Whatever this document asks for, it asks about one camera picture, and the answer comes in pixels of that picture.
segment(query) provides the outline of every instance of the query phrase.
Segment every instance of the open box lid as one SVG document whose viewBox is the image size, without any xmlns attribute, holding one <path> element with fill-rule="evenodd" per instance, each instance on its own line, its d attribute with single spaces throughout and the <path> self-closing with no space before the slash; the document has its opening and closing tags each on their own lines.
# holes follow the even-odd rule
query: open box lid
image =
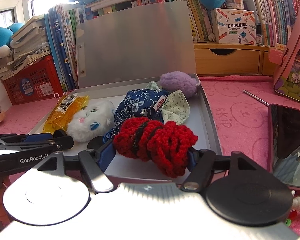
<svg viewBox="0 0 300 240">
<path fill-rule="evenodd" d="M 76 51 L 80 88 L 171 71 L 196 73 L 185 2 L 129 8 L 82 23 Z"/>
</svg>

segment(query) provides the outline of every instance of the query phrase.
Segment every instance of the plush cat face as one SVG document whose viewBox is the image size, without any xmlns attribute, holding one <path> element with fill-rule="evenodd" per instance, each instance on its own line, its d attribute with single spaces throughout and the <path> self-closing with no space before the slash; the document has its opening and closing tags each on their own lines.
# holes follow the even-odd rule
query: plush cat face
<svg viewBox="0 0 300 240">
<path fill-rule="evenodd" d="M 114 127 L 114 111 L 111 101 L 89 103 L 73 116 L 66 132 L 77 142 L 102 136 Z"/>
</svg>

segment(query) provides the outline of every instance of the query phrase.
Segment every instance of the purple plush toy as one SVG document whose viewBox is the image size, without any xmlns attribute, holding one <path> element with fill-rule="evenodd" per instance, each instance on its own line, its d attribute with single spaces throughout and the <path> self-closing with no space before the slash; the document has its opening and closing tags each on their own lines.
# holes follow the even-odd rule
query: purple plush toy
<svg viewBox="0 0 300 240">
<path fill-rule="evenodd" d="M 161 76 L 160 85 L 170 92 L 180 89 L 186 98 L 190 98 L 196 94 L 201 83 L 184 72 L 173 71 Z"/>
</svg>

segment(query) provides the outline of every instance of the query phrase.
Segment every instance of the blue fabric pouch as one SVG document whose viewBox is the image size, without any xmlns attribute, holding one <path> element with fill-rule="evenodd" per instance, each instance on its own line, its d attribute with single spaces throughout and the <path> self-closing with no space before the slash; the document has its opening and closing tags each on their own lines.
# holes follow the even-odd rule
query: blue fabric pouch
<svg viewBox="0 0 300 240">
<path fill-rule="evenodd" d="M 123 122 L 129 118 L 147 117 L 163 122 L 161 107 L 168 95 L 169 92 L 166 90 L 137 89 L 128 91 L 114 113 L 115 127 L 104 136 L 103 141 L 107 142 L 109 139 L 113 139 L 119 133 Z M 159 99 L 160 101 L 164 99 L 162 104 L 157 104 Z"/>
</svg>

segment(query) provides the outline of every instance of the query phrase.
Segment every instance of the red knitted item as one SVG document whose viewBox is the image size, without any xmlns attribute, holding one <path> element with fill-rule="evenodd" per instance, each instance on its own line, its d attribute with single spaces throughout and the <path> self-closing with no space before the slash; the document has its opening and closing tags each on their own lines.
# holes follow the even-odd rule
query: red knitted item
<svg viewBox="0 0 300 240">
<path fill-rule="evenodd" d="M 185 125 L 136 117 L 124 121 L 113 143 L 119 154 L 144 162 L 152 160 L 163 174 L 176 178 L 185 174 L 188 149 L 197 140 Z"/>
</svg>

